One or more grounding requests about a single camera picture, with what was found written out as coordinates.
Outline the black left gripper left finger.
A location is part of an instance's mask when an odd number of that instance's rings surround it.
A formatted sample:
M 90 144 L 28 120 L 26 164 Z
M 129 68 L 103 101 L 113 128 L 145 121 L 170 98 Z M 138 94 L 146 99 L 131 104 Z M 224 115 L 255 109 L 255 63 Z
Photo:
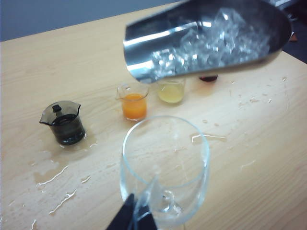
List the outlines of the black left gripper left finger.
M 132 216 L 135 207 L 135 196 L 130 194 L 122 207 L 112 219 L 107 230 L 130 230 L 132 228 Z

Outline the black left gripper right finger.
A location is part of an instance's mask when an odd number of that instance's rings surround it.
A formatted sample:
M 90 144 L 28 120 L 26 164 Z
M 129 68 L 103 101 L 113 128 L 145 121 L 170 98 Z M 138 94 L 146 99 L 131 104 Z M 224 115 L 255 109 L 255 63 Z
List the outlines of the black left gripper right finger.
M 159 203 L 159 183 L 155 176 L 145 189 L 137 196 L 134 208 L 134 229 L 135 230 L 157 230 L 153 212 Z

